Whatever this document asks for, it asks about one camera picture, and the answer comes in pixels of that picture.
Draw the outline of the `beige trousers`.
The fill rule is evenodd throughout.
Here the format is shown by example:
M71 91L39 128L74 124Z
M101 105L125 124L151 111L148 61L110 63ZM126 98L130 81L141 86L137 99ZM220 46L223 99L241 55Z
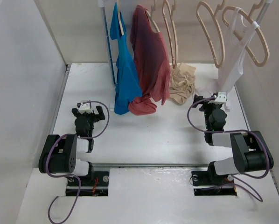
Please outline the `beige trousers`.
M169 100L183 105L195 91L196 68L185 63L170 66Z

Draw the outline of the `white tank top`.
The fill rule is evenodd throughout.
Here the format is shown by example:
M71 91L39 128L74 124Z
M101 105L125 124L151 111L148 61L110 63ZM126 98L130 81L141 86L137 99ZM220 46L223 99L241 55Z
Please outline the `white tank top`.
M243 75L243 62L246 54L245 47L256 34L257 22L244 24L244 17L239 13L241 8L236 7L231 16L230 25L225 31L225 61L218 69L218 79L210 79L204 86L198 87L195 93L205 98L214 93L229 93L236 81Z

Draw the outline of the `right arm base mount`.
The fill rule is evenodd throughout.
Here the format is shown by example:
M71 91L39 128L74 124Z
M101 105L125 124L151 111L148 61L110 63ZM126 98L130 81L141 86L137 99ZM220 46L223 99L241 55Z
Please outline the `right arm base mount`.
M232 177L210 175L208 171L192 171L190 184L194 186L194 196L237 196Z

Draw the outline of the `red t-shirt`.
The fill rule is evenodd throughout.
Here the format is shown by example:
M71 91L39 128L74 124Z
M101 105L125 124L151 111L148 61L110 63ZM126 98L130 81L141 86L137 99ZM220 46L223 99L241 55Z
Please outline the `red t-shirt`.
M129 103L129 110L135 115L156 112L160 101L163 105L169 98L170 64L167 48L161 32L154 32L147 9L137 5L133 12L130 42L134 52L134 63L139 78L142 96Z

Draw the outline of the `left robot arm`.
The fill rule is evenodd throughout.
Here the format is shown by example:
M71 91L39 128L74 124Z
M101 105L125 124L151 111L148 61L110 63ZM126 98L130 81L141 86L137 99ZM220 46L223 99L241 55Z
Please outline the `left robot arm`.
M72 179L78 179L84 185L90 185L94 181L94 169L90 162L77 159L77 154L87 154L93 151L94 124L105 120L102 106L96 106L94 111L89 103L77 104L71 110L75 117L75 134L65 136L48 135L40 155L38 168L41 173L52 175L65 175Z

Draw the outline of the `wooden hanger under red shirt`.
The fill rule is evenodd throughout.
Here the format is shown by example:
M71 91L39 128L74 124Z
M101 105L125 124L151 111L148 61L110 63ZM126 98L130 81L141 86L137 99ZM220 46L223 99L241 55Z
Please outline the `wooden hanger under red shirt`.
M149 11L149 10L146 10L146 11L145 11L145 14L146 14L146 16L148 17L150 23L152 24L152 27L154 28L155 32L156 32L156 33L159 33L160 30L159 30L159 28L158 28L156 22L155 22L154 19L153 19L153 14L154 14L154 12L156 11L156 8L157 8L157 0L154 0L154 1L153 1L153 5L151 6L150 11Z

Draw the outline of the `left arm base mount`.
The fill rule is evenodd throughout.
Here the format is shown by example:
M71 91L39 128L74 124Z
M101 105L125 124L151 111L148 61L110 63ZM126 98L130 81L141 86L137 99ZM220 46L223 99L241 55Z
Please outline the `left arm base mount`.
M88 176L80 176L81 189L79 196L108 196L109 171L94 171ZM66 196L76 196L79 183L76 178L68 178Z

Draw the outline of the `blue t-shirt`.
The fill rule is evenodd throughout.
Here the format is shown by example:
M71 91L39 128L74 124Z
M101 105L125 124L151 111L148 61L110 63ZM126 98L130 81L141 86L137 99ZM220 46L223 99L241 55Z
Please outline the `blue t-shirt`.
M117 16L117 4L115 3L110 27L110 37L112 40L117 41L119 50L116 60L117 84L115 88L114 112L118 115L123 115L129 112L129 104L136 97L142 96L142 90L139 85L135 63L127 47L127 33L125 32L121 38L119 38L119 36L120 31Z

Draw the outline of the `wooden hanger under blue shirt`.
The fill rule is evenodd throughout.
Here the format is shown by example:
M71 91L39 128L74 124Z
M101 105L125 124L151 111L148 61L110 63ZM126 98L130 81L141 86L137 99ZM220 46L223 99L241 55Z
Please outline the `wooden hanger under blue shirt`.
M123 20L122 20L122 16L121 16L119 0L116 0L116 4L117 4L117 16L118 16L119 31L120 31L119 38L121 38L125 34L126 29L123 24Z

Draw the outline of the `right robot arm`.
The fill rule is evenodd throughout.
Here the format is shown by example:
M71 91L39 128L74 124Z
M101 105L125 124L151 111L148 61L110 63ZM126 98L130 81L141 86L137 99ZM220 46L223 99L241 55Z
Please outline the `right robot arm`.
M225 185L232 182L234 175L261 170L264 174L260 178L264 178L274 166L272 154L260 131L224 129L227 114L222 106L226 102L226 93L218 92L209 98L195 95L190 106L191 109L201 106L199 111L204 114L206 127L202 131L205 142L232 151L230 158L210 162L206 171L193 171L194 186Z

